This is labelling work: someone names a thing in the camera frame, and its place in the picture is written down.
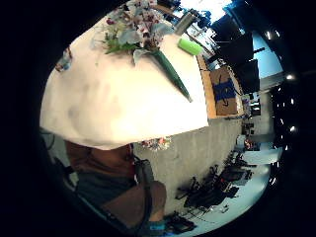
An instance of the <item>flower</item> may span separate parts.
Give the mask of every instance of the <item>flower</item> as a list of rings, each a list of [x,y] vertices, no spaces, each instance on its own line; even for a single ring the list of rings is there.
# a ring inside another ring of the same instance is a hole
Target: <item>flower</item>
[[[148,148],[151,151],[158,151],[158,150],[166,150],[170,146],[171,137],[165,136],[160,138],[154,138],[150,140],[145,140],[139,142],[142,147]]]

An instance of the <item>wall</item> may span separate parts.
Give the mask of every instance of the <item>wall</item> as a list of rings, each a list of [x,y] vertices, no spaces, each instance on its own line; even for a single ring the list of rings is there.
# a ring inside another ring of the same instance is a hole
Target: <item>wall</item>
[[[284,80],[283,73],[277,73],[260,79],[260,90],[267,90],[271,87],[279,85]]]
[[[274,133],[261,134],[261,135],[250,135],[250,139],[255,142],[270,142],[275,139]]]
[[[254,135],[274,133],[274,111],[271,93],[260,94],[261,115],[252,117],[249,122],[254,124]]]
[[[260,150],[260,151],[245,151],[243,159],[250,165],[272,164],[279,160],[283,148]]]

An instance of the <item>green leaf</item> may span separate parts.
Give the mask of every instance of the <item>green leaf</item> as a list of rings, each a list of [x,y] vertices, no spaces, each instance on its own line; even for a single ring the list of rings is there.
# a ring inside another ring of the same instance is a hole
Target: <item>green leaf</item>
[[[106,54],[112,53],[112,52],[118,52],[118,51],[128,51],[128,50],[134,50],[138,49],[139,47],[135,44],[129,44],[125,43],[123,45],[119,45],[118,40],[117,42],[113,42],[112,46],[110,46],[109,50],[106,52]]]

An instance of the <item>person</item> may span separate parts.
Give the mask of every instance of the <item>person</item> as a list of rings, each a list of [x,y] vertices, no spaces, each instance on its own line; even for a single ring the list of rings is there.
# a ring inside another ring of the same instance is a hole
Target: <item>person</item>
[[[65,146],[78,175],[77,195],[110,215],[109,222],[119,231],[135,235],[144,215],[145,190],[134,180],[132,145],[100,150],[65,140]],[[166,188],[153,181],[150,192],[152,211],[138,235],[163,236]]]

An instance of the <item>table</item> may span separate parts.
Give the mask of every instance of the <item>table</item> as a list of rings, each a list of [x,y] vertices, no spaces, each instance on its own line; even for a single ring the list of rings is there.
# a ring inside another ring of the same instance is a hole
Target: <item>table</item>
[[[222,118],[234,118],[234,117],[240,117],[244,115],[244,110],[242,106],[242,99],[241,96],[236,95],[236,109],[237,109],[237,114],[228,114],[225,116],[221,116],[218,114],[217,109],[216,109],[216,103],[214,99],[214,92],[213,88],[211,85],[212,78],[211,78],[211,73],[207,69],[205,61],[201,55],[197,57],[197,61],[199,64],[199,69],[200,69],[200,74],[201,74],[201,80],[203,83],[203,88],[205,92],[205,99],[206,99],[206,107],[207,107],[207,117],[209,119],[222,119]],[[239,84],[236,80],[235,77],[231,77],[235,89],[240,93],[240,87]]]
[[[208,126],[198,62],[177,47],[179,37],[165,36],[161,50],[192,103],[150,56],[133,65],[131,55],[91,49],[94,29],[104,20],[70,45],[74,59],[68,70],[51,71],[40,126],[69,141],[105,150]]]

